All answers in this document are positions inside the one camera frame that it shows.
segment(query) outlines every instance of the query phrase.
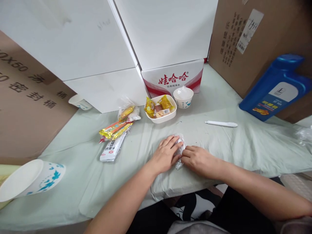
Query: blue bottle cap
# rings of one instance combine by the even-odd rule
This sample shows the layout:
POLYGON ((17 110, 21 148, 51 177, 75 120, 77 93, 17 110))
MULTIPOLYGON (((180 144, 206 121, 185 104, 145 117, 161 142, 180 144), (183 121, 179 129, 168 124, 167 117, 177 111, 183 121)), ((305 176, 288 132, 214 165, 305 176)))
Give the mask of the blue bottle cap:
POLYGON ((287 71, 294 71, 302 62, 304 57, 295 54, 284 54, 278 56, 272 63, 272 66, 287 71))

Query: brown cardboard box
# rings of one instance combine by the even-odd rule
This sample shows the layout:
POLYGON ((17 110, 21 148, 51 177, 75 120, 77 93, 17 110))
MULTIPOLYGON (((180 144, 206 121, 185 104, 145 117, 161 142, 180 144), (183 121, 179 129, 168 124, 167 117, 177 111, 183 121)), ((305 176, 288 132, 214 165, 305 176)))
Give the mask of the brown cardboard box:
MULTIPOLYGON (((297 72, 311 78, 311 12, 306 0, 219 0, 208 63, 242 98, 282 54, 305 57, 297 72), (264 15, 242 54, 236 45, 253 9, 264 15)), ((310 115, 312 92, 277 114, 292 123, 310 115)))
POLYGON ((0 164, 37 158, 77 111, 75 95, 0 32, 0 164))

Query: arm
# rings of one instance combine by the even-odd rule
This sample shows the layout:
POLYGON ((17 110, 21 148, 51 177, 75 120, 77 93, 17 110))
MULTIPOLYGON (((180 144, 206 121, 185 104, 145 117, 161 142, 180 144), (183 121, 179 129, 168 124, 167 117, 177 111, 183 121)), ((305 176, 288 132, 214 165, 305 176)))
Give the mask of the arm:
POLYGON ((111 197, 90 223, 85 234, 127 232, 156 176, 169 170, 181 157, 173 156, 183 145, 180 142, 174 146, 178 139, 178 136, 169 136, 160 142, 151 160, 111 197))
POLYGON ((215 158, 197 146, 187 146, 182 156, 182 162, 191 170, 223 181, 271 220, 312 216, 311 202, 269 178, 215 158))

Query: fingers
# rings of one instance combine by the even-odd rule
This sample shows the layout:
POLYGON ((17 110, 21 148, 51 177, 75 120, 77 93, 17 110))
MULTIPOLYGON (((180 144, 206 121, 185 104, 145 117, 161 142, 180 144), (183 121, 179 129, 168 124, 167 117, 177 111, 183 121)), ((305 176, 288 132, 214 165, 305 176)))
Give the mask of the fingers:
POLYGON ((195 148, 193 146, 187 146, 187 147, 185 147, 185 149, 187 149, 189 151, 195 151, 195 148))
POLYGON ((182 157, 181 154, 174 156, 172 161, 171 161, 171 166, 173 166, 181 157, 182 157))
POLYGON ((172 138, 172 139, 168 142, 167 146, 169 146, 170 148, 172 148, 173 145, 175 144, 175 142, 176 142, 179 138, 180 138, 179 136, 175 136, 174 138, 172 138))
POLYGON ((166 146, 172 138, 174 138, 174 136, 168 136, 166 139, 163 140, 162 145, 166 146))
POLYGON ((171 149, 176 152, 178 150, 178 148, 180 148, 183 145, 183 142, 179 142, 176 145, 174 145, 171 149))
POLYGON ((190 158, 184 156, 181 158, 181 162, 184 163, 185 165, 189 165, 190 160, 191 160, 190 158))
POLYGON ((162 146, 163 145, 164 140, 162 140, 158 146, 162 146))
POLYGON ((192 156, 192 154, 193 154, 193 151, 190 151, 190 150, 188 150, 188 149, 186 149, 186 148, 185 148, 185 150, 183 150, 183 152, 182 152, 182 156, 183 156, 183 157, 188 157, 188 158, 190 158, 190 157, 192 156))

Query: hand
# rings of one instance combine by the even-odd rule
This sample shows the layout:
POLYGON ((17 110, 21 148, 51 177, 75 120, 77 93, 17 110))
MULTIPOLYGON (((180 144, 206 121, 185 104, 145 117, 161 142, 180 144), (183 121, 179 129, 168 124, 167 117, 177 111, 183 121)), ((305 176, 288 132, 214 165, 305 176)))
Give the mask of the hand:
POLYGON ((179 136, 168 136, 167 139, 162 140, 159 143, 153 157, 148 162, 156 174, 160 174, 168 171, 182 156, 173 154, 183 145, 183 142, 179 142, 174 145, 179 139, 179 136))
POLYGON ((187 146, 183 150, 181 161, 189 169, 209 179, 220 179, 224 168, 223 160, 198 146, 187 146))

